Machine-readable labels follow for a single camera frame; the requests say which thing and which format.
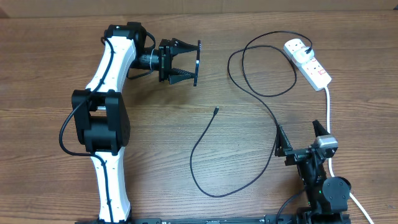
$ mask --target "power outlet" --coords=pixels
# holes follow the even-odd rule
[[[308,47],[300,39],[290,40],[284,45],[286,54],[292,59],[311,86],[316,91],[322,90],[331,82],[331,77],[314,57],[313,51],[308,54],[307,58],[297,57],[297,54],[301,55],[304,49],[308,49]]]

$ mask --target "robotic arm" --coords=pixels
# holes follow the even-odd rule
[[[145,48],[147,35],[154,44]],[[130,137],[129,118],[121,94],[124,81],[130,68],[138,68],[158,70],[160,82],[168,80],[174,84],[193,78],[196,86],[201,44],[200,41],[195,46],[177,39],[164,39],[156,50],[155,39],[138,22],[110,25],[104,39],[104,55],[97,72],[85,90],[73,92],[72,106],[78,140],[92,155],[98,180],[101,210],[95,223],[130,223],[131,206],[123,168],[124,150]],[[172,68],[176,55],[191,51],[197,51],[195,73]],[[104,74],[108,75],[101,82]],[[96,110],[106,110],[106,116],[90,115],[90,111]]]

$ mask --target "tabletop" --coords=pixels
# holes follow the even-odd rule
[[[396,11],[1,19],[0,223],[73,223],[98,216],[92,162],[65,154],[58,134],[72,110],[73,90],[84,89],[99,65],[104,30],[127,21],[141,22],[157,44],[173,37],[190,44],[202,41],[198,86],[192,80],[159,83],[157,72],[124,84],[131,124],[124,173],[134,217],[259,217],[276,213],[302,189],[297,168],[286,167],[279,157],[272,157],[250,187],[224,198],[202,194],[189,167],[192,147],[219,106],[193,156],[199,184],[211,194],[223,194],[264,168],[275,138],[274,122],[260,102],[233,85],[226,65],[234,51],[256,36],[292,30],[312,40],[316,58],[333,79],[331,132],[339,141],[335,174],[351,182],[351,192],[375,223],[396,223]],[[283,48],[293,38],[297,36],[273,34],[253,44]],[[288,61],[274,49],[250,50],[244,63],[253,88],[262,94],[281,92],[294,81]],[[193,71],[195,53],[176,56],[174,66]],[[241,54],[231,60],[231,75],[249,89]],[[325,92],[297,75],[289,92],[263,98],[294,148],[313,142],[311,121],[326,123]],[[64,142],[72,151],[85,151],[73,121]],[[303,195],[285,212],[305,204]],[[348,206],[353,223],[366,223],[352,200]]]

